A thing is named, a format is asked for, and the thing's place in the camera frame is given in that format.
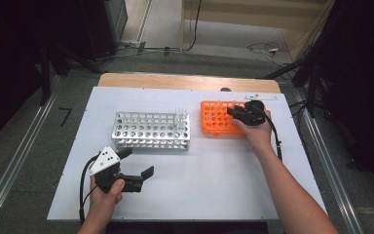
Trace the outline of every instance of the white tabletop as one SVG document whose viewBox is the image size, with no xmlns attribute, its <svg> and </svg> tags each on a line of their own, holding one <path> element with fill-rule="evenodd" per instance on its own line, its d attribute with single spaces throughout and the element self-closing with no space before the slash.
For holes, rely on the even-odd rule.
<svg viewBox="0 0 374 234">
<path fill-rule="evenodd" d="M 95 87 L 56 190 L 49 220 L 79 220 L 79 187 L 88 160 L 111 138 L 115 114 L 173 113 L 186 108 L 191 120 L 188 151 L 135 149 L 121 172 L 155 173 L 140 193 L 125 193 L 112 219 L 125 220 L 261 220 L 278 219 L 270 192 L 244 136 L 209 136 L 201 131 L 202 100 L 244 100 L 254 93 Z M 325 210 L 287 102 L 281 94 L 260 94 L 272 112 L 282 142 L 284 164 Z M 84 194 L 89 192 L 89 178 Z"/>
</svg>

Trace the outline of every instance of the floor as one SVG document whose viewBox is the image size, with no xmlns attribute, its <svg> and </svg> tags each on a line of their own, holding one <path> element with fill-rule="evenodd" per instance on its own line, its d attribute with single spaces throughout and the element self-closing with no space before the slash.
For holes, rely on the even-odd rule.
<svg viewBox="0 0 374 234">
<path fill-rule="evenodd" d="M 138 44 L 145 41 L 146 47 L 151 48 L 179 45 L 181 1 L 127 2 L 130 18 L 135 20 L 129 22 L 123 42 Z M 190 24 L 194 30 L 194 23 L 186 20 L 186 32 L 190 31 Z M 190 45 L 191 39 L 189 33 L 185 33 L 185 47 Z M 262 46 L 280 49 L 274 55 L 264 54 Z M 292 62 L 281 31 L 276 28 L 202 21 L 198 23 L 196 44 L 188 54 L 171 53 L 165 57 L 163 52 L 139 56 L 134 56 L 134 53 L 135 51 L 124 50 L 117 53 L 114 58 L 102 60 L 98 65 L 112 72 L 256 78 L 276 71 L 280 64 Z M 0 233 L 71 233 L 79 228 L 79 223 L 75 221 L 46 221 L 56 184 L 62 174 L 92 87 L 97 85 L 99 79 L 99 74 L 93 74 L 83 67 L 75 67 L 68 77 L 55 77 L 53 80 L 54 100 L 48 107 L 46 119 L 37 126 L 38 132 L 32 136 L 31 144 L 26 152 L 23 152 L 25 157 L 19 160 L 22 167 L 12 176 L 13 185 L 3 194 L 6 199 L 0 204 Z M 275 79 L 289 104 L 303 99 L 305 94 L 303 88 L 292 87 L 290 81 L 294 73 L 295 71 L 290 71 Z M 25 144 L 22 139 L 30 133 L 28 128 L 33 123 L 36 113 L 45 111 L 39 107 L 40 95 L 40 91 L 33 95 L 0 134 L 0 179 L 11 160 L 19 155 L 17 148 Z M 62 124 L 66 114 L 64 109 L 68 108 L 72 111 Z M 342 215 L 335 199 L 334 188 L 329 183 L 329 177 L 320 160 L 317 143 L 308 128 L 309 121 L 306 119 L 309 117 L 303 117 L 300 121 L 302 138 L 306 141 L 307 150 L 312 158 L 313 171 L 322 191 L 327 212 L 340 233 L 374 233 L 374 175 L 359 171 L 355 167 L 347 167 L 350 156 L 338 128 L 325 118 L 320 109 L 316 109 L 315 112 L 315 121 L 321 137 L 347 191 L 360 229 L 350 229 L 347 218 Z M 283 233 L 278 221 L 269 221 L 268 224 L 270 233 Z"/>
</svg>

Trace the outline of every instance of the silver test tube rack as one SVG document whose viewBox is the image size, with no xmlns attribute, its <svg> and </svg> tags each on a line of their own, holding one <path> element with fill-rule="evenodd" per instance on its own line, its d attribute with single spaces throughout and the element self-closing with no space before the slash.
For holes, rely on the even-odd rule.
<svg viewBox="0 0 374 234">
<path fill-rule="evenodd" d="M 174 113 L 117 112 L 112 138 L 117 148 L 188 150 L 190 117 L 184 109 Z"/>
</svg>

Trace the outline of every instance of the human hand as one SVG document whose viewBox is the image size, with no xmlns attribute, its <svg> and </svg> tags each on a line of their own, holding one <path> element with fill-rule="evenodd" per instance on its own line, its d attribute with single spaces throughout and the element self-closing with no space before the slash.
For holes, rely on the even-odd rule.
<svg viewBox="0 0 374 234">
<path fill-rule="evenodd" d="M 95 187 L 95 178 L 91 176 L 90 190 L 93 190 L 93 192 L 90 195 L 90 210 L 79 233 L 102 232 L 114 213 L 115 205 L 123 199 L 122 191 L 124 185 L 125 182 L 123 179 L 117 179 L 112 184 L 110 191 L 104 193 L 98 187 L 93 190 Z"/>
<path fill-rule="evenodd" d="M 265 113 L 271 118 L 269 110 L 265 110 Z M 271 144 L 272 128 L 267 120 L 258 126 L 248 126 L 238 119 L 233 119 L 233 124 L 245 133 L 254 155 L 258 158 L 265 155 L 267 151 L 273 150 Z"/>
</svg>

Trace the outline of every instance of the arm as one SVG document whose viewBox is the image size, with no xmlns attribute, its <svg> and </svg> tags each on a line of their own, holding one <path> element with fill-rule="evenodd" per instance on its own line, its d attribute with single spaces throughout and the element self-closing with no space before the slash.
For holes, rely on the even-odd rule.
<svg viewBox="0 0 374 234">
<path fill-rule="evenodd" d="M 103 233 L 105 226 L 114 213 L 115 205 L 123 199 L 123 194 L 121 192 L 124 188 L 124 184 L 125 182 L 122 179 L 118 179 L 114 182 L 108 193 L 102 192 L 99 188 L 96 188 L 91 193 L 90 210 L 84 224 L 78 231 L 79 234 Z M 95 178 L 91 176 L 91 189 L 94 187 Z"/>
<path fill-rule="evenodd" d="M 259 159 L 273 202 L 286 233 L 337 233 L 329 217 L 315 199 L 296 181 L 276 155 L 267 122 L 250 127 L 233 120 L 247 136 L 254 155 Z"/>
</svg>

